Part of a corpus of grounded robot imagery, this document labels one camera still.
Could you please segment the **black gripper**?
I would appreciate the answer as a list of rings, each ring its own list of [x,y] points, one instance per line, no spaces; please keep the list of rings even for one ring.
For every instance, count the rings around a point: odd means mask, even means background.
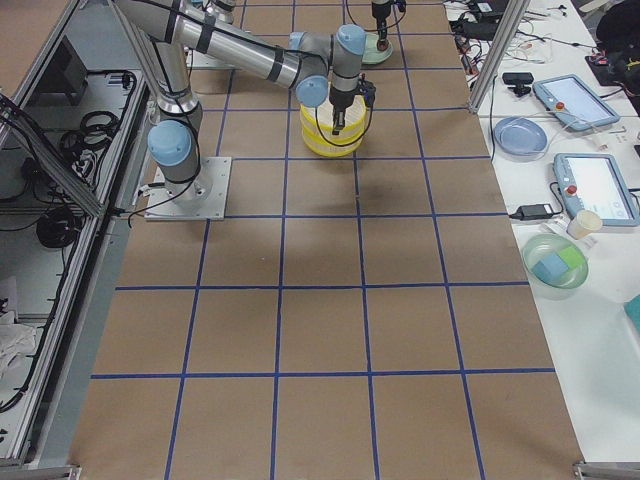
[[[354,98],[360,95],[365,106],[372,108],[376,99],[376,87],[366,79],[364,74],[353,77],[343,77],[335,74],[329,90],[329,101],[332,111],[332,134],[338,135],[345,127],[346,111],[354,103]]]
[[[387,50],[389,48],[389,40],[388,40],[388,25],[386,18],[377,18],[376,19],[376,30],[377,30],[377,42],[376,49],[377,50]]]

